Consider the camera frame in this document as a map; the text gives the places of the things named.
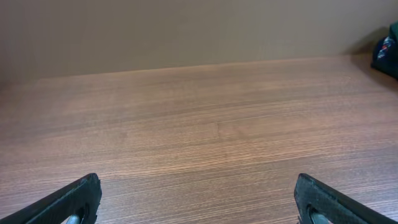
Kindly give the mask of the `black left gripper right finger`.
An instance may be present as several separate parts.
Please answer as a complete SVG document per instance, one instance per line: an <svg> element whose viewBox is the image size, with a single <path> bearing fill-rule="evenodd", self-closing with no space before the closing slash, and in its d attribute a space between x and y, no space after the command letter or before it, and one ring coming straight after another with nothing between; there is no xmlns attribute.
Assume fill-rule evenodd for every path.
<svg viewBox="0 0 398 224"><path fill-rule="evenodd" d="M298 175L294 189L300 224L397 224L311 175Z"/></svg>

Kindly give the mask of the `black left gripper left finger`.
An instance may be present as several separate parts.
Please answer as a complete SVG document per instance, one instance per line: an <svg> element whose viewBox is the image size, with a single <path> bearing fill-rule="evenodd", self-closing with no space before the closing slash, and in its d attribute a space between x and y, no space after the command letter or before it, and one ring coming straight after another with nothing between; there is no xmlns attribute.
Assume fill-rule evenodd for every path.
<svg viewBox="0 0 398 224"><path fill-rule="evenodd" d="M76 215L80 223L94 224L102 196L97 174L90 173L33 204L1 219L3 224L62 223Z"/></svg>

